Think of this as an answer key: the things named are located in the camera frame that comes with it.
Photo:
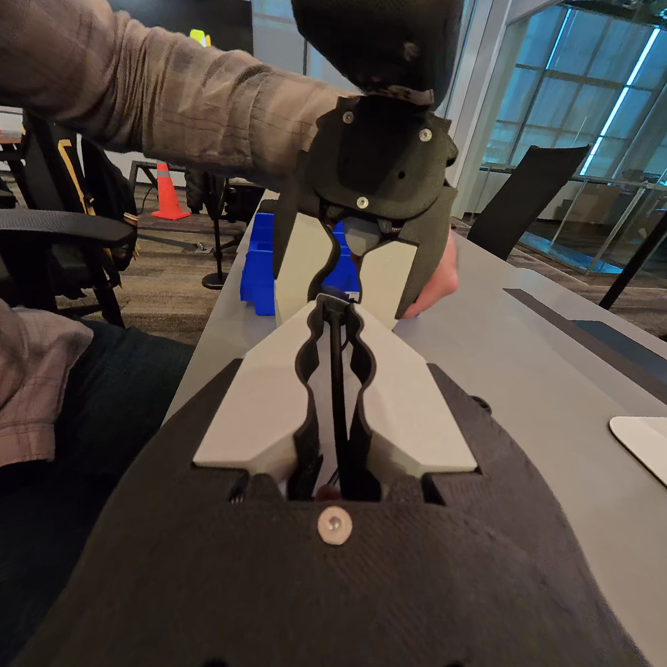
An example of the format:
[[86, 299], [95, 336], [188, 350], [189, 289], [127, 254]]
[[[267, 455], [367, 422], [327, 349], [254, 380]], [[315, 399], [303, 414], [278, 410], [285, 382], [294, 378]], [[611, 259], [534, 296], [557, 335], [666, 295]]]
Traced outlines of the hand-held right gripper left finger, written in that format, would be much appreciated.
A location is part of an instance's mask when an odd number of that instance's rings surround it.
[[319, 423], [308, 380], [319, 366], [324, 300], [309, 302], [250, 349], [199, 445], [202, 468], [244, 470], [309, 501], [321, 471]]

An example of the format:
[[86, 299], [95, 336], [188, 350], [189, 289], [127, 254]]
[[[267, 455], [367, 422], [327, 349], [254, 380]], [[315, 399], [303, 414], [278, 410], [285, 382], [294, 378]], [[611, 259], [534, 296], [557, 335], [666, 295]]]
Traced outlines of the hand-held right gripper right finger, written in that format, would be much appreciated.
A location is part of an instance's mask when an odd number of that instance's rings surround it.
[[375, 502], [403, 475], [468, 473], [478, 463], [420, 354], [360, 304], [349, 307], [361, 383], [347, 445], [347, 499]]

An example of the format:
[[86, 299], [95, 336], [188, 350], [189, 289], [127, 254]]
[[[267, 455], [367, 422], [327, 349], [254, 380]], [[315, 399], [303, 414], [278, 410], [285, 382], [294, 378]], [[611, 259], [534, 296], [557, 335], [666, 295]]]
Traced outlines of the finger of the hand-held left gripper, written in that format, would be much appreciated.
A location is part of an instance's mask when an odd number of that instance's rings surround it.
[[398, 321], [397, 310], [416, 252], [416, 246], [393, 240], [384, 241], [362, 257], [359, 303], [389, 330]]
[[277, 327], [313, 302], [339, 256], [332, 232], [318, 218], [297, 213], [292, 225], [274, 217], [274, 305]]

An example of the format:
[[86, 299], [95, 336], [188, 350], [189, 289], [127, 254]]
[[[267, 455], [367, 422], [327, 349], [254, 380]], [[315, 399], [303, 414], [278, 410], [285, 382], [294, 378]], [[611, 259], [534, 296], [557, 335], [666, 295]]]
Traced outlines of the blue plastic bin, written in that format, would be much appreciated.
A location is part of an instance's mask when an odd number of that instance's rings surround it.
[[[272, 212], [258, 211], [252, 224], [246, 261], [240, 283], [240, 300], [251, 303], [256, 315], [275, 315], [273, 296], [273, 218]], [[338, 222], [333, 236], [339, 242], [341, 255], [335, 268], [323, 281], [326, 287], [346, 294], [358, 294], [357, 268], [347, 246], [344, 224]]]

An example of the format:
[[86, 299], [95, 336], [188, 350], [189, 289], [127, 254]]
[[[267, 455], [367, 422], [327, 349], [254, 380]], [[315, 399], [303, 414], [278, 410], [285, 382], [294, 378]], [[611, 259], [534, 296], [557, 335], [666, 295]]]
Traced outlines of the person's left forearm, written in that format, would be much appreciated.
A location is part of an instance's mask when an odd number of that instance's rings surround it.
[[274, 192], [318, 118], [351, 96], [145, 27], [106, 1], [2, 1], [1, 95], [104, 149]]

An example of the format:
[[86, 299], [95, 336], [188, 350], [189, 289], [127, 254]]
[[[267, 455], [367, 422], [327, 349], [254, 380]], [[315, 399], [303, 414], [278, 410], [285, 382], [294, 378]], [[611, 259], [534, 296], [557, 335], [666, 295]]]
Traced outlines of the person's left hand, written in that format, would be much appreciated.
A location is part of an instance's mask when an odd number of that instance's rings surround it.
[[415, 318], [444, 297], [453, 294], [459, 286], [458, 254], [453, 229], [449, 230], [446, 248], [433, 275], [423, 287], [416, 301], [407, 309], [403, 319]]

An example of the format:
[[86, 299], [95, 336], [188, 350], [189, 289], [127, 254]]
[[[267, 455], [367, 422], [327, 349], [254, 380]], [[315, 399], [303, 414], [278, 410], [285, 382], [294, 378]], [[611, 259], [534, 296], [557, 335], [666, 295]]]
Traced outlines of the black round-base stand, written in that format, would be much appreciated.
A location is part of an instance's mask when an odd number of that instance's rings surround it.
[[228, 199], [228, 179], [221, 179], [215, 174], [208, 172], [204, 173], [204, 177], [204, 205], [213, 222], [215, 238], [213, 256], [216, 261], [216, 271], [206, 275], [202, 279], [202, 285], [208, 289], [220, 290], [224, 286], [228, 276], [222, 267], [223, 245], [221, 244], [220, 234], [220, 221]]

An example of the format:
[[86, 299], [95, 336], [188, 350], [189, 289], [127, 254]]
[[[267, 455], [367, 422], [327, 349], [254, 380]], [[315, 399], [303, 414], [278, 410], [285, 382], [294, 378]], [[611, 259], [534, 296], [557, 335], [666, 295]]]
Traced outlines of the orange traffic cone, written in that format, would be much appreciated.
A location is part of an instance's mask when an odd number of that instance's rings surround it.
[[179, 203], [167, 163], [157, 162], [156, 174], [157, 203], [159, 206], [157, 211], [151, 213], [151, 216], [169, 221], [178, 221], [189, 217], [191, 213], [183, 210]]

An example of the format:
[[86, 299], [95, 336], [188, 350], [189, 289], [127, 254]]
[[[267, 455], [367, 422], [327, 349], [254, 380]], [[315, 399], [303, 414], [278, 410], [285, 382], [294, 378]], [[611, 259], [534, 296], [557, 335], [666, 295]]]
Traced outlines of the tall black mesh chair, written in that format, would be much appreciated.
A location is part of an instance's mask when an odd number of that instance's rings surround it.
[[475, 219], [467, 240], [506, 261], [529, 226], [579, 171], [592, 144], [530, 146], [510, 177]]

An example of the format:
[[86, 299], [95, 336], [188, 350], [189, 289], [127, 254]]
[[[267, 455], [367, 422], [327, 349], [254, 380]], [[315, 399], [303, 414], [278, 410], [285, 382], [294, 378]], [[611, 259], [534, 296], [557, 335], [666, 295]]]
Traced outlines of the person's dark jeans leg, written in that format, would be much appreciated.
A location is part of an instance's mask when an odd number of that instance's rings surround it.
[[1, 467], [1, 665], [55, 603], [112, 491], [159, 430], [194, 348], [137, 329], [84, 322], [51, 422], [52, 461]]

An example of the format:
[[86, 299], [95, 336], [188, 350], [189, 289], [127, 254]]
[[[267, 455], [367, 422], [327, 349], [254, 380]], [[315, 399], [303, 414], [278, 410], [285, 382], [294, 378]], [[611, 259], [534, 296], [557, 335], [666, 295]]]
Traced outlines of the instruction sheet on stand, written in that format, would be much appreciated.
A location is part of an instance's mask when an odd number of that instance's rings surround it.
[[615, 416], [614, 438], [666, 487], [666, 417]]

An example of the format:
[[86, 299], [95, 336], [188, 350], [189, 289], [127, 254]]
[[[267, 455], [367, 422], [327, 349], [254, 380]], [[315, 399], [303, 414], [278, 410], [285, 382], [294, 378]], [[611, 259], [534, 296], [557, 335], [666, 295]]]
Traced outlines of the black tripod pole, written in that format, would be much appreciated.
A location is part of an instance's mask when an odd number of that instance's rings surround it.
[[613, 282], [599, 306], [609, 310], [666, 237], [666, 212]]

